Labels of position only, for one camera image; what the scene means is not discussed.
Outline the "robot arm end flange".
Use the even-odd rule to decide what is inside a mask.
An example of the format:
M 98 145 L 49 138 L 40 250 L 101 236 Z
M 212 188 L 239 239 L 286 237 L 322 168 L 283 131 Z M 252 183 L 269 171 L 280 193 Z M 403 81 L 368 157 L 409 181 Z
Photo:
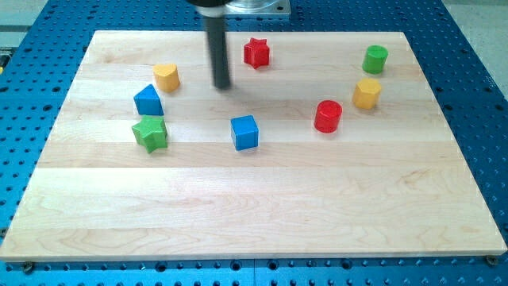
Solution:
M 187 0 L 193 5 L 197 12 L 204 17 L 223 17 L 225 14 L 225 6 L 231 0 Z

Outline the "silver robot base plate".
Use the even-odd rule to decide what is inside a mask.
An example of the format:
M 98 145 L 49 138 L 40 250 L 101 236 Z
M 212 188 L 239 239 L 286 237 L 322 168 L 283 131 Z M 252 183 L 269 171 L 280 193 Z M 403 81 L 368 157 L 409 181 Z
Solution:
M 225 6 L 228 15 L 241 16 L 289 16 L 290 0 L 232 0 Z

